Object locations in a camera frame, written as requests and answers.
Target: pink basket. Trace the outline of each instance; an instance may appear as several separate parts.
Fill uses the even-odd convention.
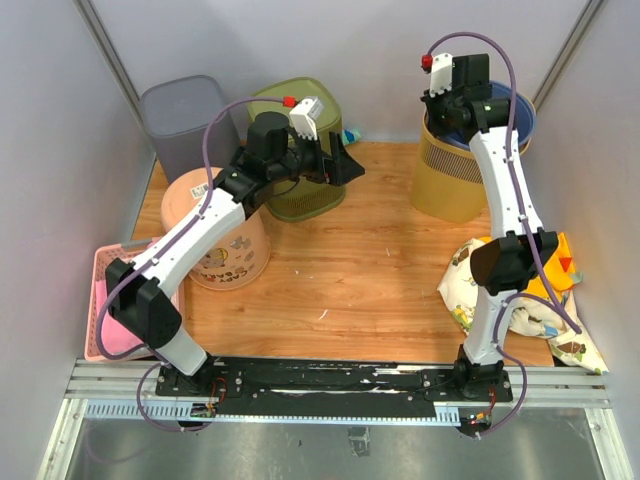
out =
[[[100,280],[104,280],[104,273],[109,263],[116,258],[123,260],[131,260],[139,253],[144,252],[147,247],[159,238],[153,238],[149,240],[138,240],[134,242],[128,242],[118,245],[110,245],[108,247],[99,248],[96,251],[93,260],[93,281],[91,282],[91,297],[89,300],[89,316],[87,320],[87,338],[84,344],[84,358],[89,362],[108,362],[105,357],[100,355],[98,350],[98,344],[96,343],[96,324],[98,320],[98,314],[96,313],[96,292],[95,284]],[[171,302],[178,309],[182,317],[184,318],[184,288],[180,285],[180,288],[176,294],[171,297]],[[134,358],[142,358],[149,356],[150,353],[146,349],[139,350],[138,352],[127,357],[127,360]]]

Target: metal frame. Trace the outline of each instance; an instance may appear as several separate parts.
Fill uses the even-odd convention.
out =
[[[56,426],[46,450],[38,479],[65,478],[80,426],[84,419],[142,419],[135,403],[136,389],[142,375],[155,361],[132,361],[116,364],[91,363],[78,360],[67,387]],[[402,365],[403,370],[443,368],[442,365]],[[514,398],[522,389],[522,375],[518,367],[505,367],[509,372]],[[602,377],[573,367],[529,367],[527,398],[523,408],[583,408],[589,420],[596,451],[607,480],[632,480],[633,473],[618,431]],[[157,397],[155,385],[158,371],[145,381],[142,397],[145,411],[156,420],[193,420],[190,416],[200,397]],[[481,406],[472,402],[436,402],[436,417],[407,421],[405,419],[363,419],[282,417],[244,418],[226,416],[218,422],[256,423],[313,423],[345,425],[412,425],[455,426],[459,424],[458,410]]]
[[[605,478],[607,480],[635,478],[613,411],[588,409],[585,413]]]
[[[593,24],[598,13],[602,10],[602,7],[607,0],[588,0],[582,12],[578,16],[576,23],[571,29],[571,33],[565,40],[562,48],[558,52],[558,55],[551,64],[551,68],[542,80],[538,91],[533,96],[533,104],[536,110],[540,110],[540,107],[544,105],[547,97],[555,87],[556,83],[564,73],[569,61],[573,57],[574,53],[578,49],[580,42],[585,37],[589,27]]]
[[[133,86],[133,82],[129,78],[129,74],[124,67],[124,64],[120,60],[118,56],[118,52],[116,51],[107,30],[100,20],[100,16],[98,15],[98,11],[95,9],[93,2],[91,0],[73,0],[76,7],[78,8],[78,12],[80,16],[85,21],[87,28],[91,32],[94,40],[102,56],[104,57],[107,65],[111,69],[111,73],[116,79],[118,85],[122,89],[122,93],[125,98],[129,102],[129,106],[135,113],[138,121],[141,121],[140,115],[140,96],[136,92],[135,87]]]
[[[80,399],[65,398],[62,401],[56,424],[49,438],[49,445],[36,477],[38,480],[58,480],[67,476],[87,403],[87,400]]]

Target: gray wall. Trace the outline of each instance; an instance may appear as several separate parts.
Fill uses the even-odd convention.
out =
[[[640,474],[640,3],[608,2],[538,116],[525,159],[547,227],[565,230],[585,282],[579,313],[611,370],[607,387]]]
[[[585,0],[93,0],[139,93],[205,73],[230,98],[295,76],[333,93],[367,140],[417,141],[420,57],[456,30],[505,45],[522,93],[540,85]],[[486,51],[455,40],[456,54]],[[506,80],[494,57],[493,77]],[[243,112],[236,118],[246,117]]]
[[[0,15],[0,478],[33,479],[75,358],[93,253],[135,220],[152,152],[70,0]]]

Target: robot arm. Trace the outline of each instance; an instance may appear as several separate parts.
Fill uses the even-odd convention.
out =
[[[510,100],[492,98],[489,56],[426,55],[423,69],[431,73],[430,87],[422,97],[427,106],[429,130],[435,135],[462,131],[478,163],[489,203],[493,240],[471,255],[472,275],[483,288],[478,291],[473,328],[454,366],[459,388],[483,391],[502,372],[503,360],[497,347],[504,344],[513,308],[507,308],[504,312],[507,321],[499,325],[498,312],[510,296],[524,290],[537,274],[509,162],[513,162],[543,265],[557,248],[558,239],[555,232],[544,231],[532,205],[520,164],[517,131],[512,132],[511,155],[506,154]]]
[[[222,237],[249,218],[273,195],[273,186],[305,177],[340,186],[364,174],[364,168],[344,149],[339,135],[330,134],[331,154],[317,140],[315,118],[322,111],[317,98],[305,98],[289,119],[276,112],[256,117],[231,165],[215,178],[210,198],[196,205],[153,247],[130,263],[114,260],[106,271],[111,294],[117,294],[109,313],[142,342],[187,377],[196,375],[207,353],[182,326],[170,302],[182,280]],[[289,148],[289,135],[295,139]]]

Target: wooden surface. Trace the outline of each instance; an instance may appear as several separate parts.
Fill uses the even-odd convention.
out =
[[[436,291],[455,250],[487,235],[487,211],[456,225],[415,210],[408,193],[417,145],[361,143],[367,169],[336,209],[297,224],[260,214],[272,255],[231,292],[186,280],[186,328],[209,352],[352,360],[452,362],[464,334]],[[157,164],[134,239],[162,235],[167,188]],[[509,333],[506,350],[553,365],[547,342]]]

